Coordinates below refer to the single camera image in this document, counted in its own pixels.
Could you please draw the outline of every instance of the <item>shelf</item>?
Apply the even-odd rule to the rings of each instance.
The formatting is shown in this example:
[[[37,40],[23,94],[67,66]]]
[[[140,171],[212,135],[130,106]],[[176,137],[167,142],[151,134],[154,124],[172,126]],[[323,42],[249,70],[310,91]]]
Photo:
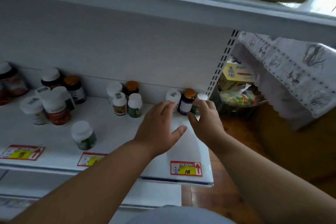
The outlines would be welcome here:
[[[336,18],[256,0],[57,0],[334,47]]]
[[[72,112],[73,119],[69,125],[35,126],[29,116],[19,108],[19,102],[24,97],[26,96],[0,107],[0,152],[12,144],[40,146],[46,149],[36,161],[0,159],[2,169],[75,175],[85,167],[77,166],[83,151],[79,150],[72,140],[70,127],[73,122],[86,120],[94,129],[97,144],[87,152],[110,153],[134,138],[144,117],[142,115],[134,119],[128,115],[116,116],[107,99],[88,97],[85,103],[78,105]],[[143,113],[149,111],[152,106],[144,104]],[[188,127],[185,134],[168,152],[156,157],[143,171],[140,179],[212,186],[213,176],[208,148],[195,136],[188,118],[176,113],[171,120],[172,131],[180,125]],[[203,176],[170,175],[171,160],[200,162]]]
[[[10,170],[0,180],[0,197],[38,200],[71,177]],[[180,185],[136,181],[120,207],[153,209],[164,205],[181,206]]]

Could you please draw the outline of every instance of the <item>hand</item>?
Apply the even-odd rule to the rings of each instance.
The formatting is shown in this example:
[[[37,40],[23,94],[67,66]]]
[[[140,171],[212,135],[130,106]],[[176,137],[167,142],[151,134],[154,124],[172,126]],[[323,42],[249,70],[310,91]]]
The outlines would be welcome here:
[[[214,141],[226,135],[215,104],[212,101],[195,100],[193,105],[199,106],[199,121],[191,112],[188,113],[188,119],[196,136],[208,147],[214,145]]]
[[[176,103],[163,101],[155,105],[144,117],[134,141],[146,145],[152,158],[168,151],[187,130],[179,126],[170,133],[170,120]]]

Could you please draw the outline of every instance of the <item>left hand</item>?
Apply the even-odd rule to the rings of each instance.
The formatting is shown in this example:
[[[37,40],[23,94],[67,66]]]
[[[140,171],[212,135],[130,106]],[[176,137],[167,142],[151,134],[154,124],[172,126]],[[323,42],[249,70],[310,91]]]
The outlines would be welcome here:
[[[152,158],[168,151],[187,130],[186,126],[179,126],[170,133],[170,120],[176,103],[163,101],[155,105],[144,117],[134,141],[145,145]]]

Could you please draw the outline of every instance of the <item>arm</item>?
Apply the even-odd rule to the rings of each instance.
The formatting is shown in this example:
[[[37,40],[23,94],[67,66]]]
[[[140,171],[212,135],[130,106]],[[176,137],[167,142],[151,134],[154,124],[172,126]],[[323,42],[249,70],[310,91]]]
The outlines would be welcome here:
[[[115,211],[156,156],[169,150],[187,127],[170,133],[175,103],[157,104],[141,123],[135,138],[38,200],[10,224],[100,224]]]
[[[196,136],[220,159],[240,192],[266,223],[336,223],[336,200],[225,133],[211,101],[197,100]]]

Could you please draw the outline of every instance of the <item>red arrow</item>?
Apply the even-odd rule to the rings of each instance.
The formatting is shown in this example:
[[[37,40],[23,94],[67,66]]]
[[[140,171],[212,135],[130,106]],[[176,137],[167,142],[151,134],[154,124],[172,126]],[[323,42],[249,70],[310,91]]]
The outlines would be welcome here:
[[[197,173],[199,174],[200,173],[200,166],[198,165],[198,164],[196,164],[196,166],[195,166],[196,168],[197,168]]]
[[[40,150],[40,148],[38,148],[36,151],[34,151],[34,154],[32,155],[31,158],[34,158],[36,156],[36,154],[38,154],[40,152],[41,152],[41,150]]]

